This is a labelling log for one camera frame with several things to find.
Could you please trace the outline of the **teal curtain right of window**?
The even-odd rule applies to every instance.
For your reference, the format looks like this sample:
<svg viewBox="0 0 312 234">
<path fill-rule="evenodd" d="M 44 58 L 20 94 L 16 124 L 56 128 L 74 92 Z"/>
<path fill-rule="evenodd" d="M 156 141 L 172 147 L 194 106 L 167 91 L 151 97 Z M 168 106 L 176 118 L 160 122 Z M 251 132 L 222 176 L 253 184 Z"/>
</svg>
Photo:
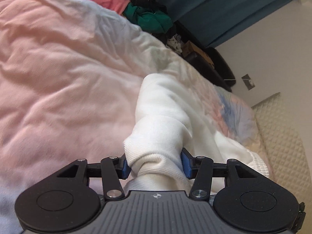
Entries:
<svg viewBox="0 0 312 234">
<path fill-rule="evenodd" d="M 293 0 L 158 0 L 205 47 L 217 47 Z"/>
</svg>

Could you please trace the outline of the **wall power socket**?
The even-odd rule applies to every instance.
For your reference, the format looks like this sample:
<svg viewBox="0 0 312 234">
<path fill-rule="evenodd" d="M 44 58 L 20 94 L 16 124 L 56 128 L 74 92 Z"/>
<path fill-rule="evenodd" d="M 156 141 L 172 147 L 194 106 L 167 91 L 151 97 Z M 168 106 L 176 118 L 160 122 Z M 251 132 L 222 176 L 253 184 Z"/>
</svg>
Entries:
<svg viewBox="0 0 312 234">
<path fill-rule="evenodd" d="M 251 90 L 255 87 L 253 80 L 250 78 L 250 76 L 248 74 L 244 75 L 242 77 L 242 80 L 243 80 L 243 82 L 244 82 L 244 84 L 248 90 Z"/>
</svg>

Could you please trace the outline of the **green garment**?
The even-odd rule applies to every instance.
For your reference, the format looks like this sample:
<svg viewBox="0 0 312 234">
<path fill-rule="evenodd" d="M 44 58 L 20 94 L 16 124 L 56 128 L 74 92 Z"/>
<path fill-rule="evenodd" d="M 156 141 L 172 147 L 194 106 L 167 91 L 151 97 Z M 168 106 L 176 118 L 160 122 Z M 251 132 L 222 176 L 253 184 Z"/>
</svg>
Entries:
<svg viewBox="0 0 312 234">
<path fill-rule="evenodd" d="M 160 10 L 152 10 L 129 3 L 123 14 L 131 23 L 148 33 L 167 33 L 173 27 L 171 18 Z"/>
</svg>

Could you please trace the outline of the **pastel tie-dye duvet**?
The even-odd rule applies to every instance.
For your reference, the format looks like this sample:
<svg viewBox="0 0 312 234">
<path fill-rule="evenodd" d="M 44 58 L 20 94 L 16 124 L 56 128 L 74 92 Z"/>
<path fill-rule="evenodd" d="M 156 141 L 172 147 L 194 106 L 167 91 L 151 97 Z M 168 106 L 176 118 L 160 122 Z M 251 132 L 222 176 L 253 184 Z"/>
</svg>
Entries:
<svg viewBox="0 0 312 234">
<path fill-rule="evenodd" d="M 143 80 L 172 77 L 218 118 L 218 88 L 124 17 L 91 1 L 1 0 L 1 233 L 18 195 L 76 160 L 125 155 Z"/>
</svg>

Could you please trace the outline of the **cardboard box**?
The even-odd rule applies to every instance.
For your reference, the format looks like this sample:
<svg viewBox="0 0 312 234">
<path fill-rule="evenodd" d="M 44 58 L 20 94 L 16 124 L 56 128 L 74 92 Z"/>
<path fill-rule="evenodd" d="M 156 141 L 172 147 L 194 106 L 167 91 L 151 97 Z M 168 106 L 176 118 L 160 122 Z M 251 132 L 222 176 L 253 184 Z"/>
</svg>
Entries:
<svg viewBox="0 0 312 234">
<path fill-rule="evenodd" d="M 203 52 L 202 49 L 197 47 L 191 41 L 188 41 L 186 44 L 184 44 L 181 49 L 182 49 L 183 57 L 186 58 L 189 54 L 191 54 L 192 52 L 195 52 L 199 54 L 202 58 L 204 58 L 210 65 L 214 66 L 212 59 L 205 52 Z"/>
</svg>

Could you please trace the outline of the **beige quilted headboard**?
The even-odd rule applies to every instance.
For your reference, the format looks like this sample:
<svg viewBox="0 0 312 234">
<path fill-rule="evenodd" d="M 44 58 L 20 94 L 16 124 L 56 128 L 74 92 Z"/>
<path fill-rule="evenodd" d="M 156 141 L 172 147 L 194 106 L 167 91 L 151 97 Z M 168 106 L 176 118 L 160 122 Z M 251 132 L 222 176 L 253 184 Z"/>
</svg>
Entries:
<svg viewBox="0 0 312 234">
<path fill-rule="evenodd" d="M 274 180 L 304 202 L 311 213 L 311 175 L 305 149 L 282 95 L 268 97 L 252 107 Z"/>
</svg>

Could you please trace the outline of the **white sweatpants with black stripe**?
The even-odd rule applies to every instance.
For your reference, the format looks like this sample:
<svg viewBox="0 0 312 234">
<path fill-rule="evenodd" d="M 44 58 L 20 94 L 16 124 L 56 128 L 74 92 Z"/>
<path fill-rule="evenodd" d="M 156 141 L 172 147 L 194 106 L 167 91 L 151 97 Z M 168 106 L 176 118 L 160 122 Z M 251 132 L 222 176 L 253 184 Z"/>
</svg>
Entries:
<svg viewBox="0 0 312 234">
<path fill-rule="evenodd" d="M 206 116 L 188 90 L 172 77 L 150 74 L 144 78 L 135 119 L 124 142 L 133 175 L 126 191 L 190 191 L 180 158 L 183 148 L 218 163 L 237 159 L 266 177 L 270 175 L 267 161 L 244 147 L 229 125 Z"/>
</svg>

